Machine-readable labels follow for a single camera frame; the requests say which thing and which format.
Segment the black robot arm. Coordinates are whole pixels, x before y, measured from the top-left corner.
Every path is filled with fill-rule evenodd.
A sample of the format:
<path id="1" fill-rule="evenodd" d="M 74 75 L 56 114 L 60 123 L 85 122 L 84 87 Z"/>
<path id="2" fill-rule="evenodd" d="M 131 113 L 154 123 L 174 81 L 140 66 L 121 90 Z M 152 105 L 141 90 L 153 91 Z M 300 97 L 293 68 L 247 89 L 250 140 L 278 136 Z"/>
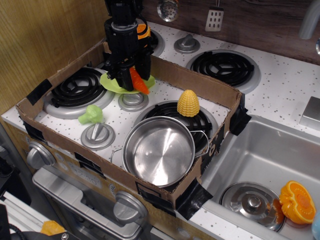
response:
<path id="1" fill-rule="evenodd" d="M 151 55 L 154 52 L 150 36 L 139 39 L 148 30 L 142 16 L 142 0 L 106 0 L 110 18 L 104 23 L 106 42 L 110 53 L 104 69 L 110 79 L 127 91 L 133 91 L 130 68 L 134 67 L 139 76 L 148 80 L 151 74 Z"/>

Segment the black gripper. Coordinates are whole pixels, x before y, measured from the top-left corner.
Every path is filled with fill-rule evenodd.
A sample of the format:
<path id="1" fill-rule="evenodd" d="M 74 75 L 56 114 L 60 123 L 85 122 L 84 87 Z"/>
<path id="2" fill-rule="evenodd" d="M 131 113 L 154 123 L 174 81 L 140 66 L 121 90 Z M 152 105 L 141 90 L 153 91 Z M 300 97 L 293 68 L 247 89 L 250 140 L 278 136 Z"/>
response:
<path id="1" fill-rule="evenodd" d="M 110 56 L 104 65 L 111 79 L 116 79 L 121 88 L 131 92 L 134 90 L 130 68 L 135 67 L 139 76 L 148 80 L 151 75 L 151 55 L 153 48 L 150 44 L 146 48 L 139 47 L 137 36 L 138 23 L 119 28 L 112 19 L 104 23 L 106 41 Z"/>

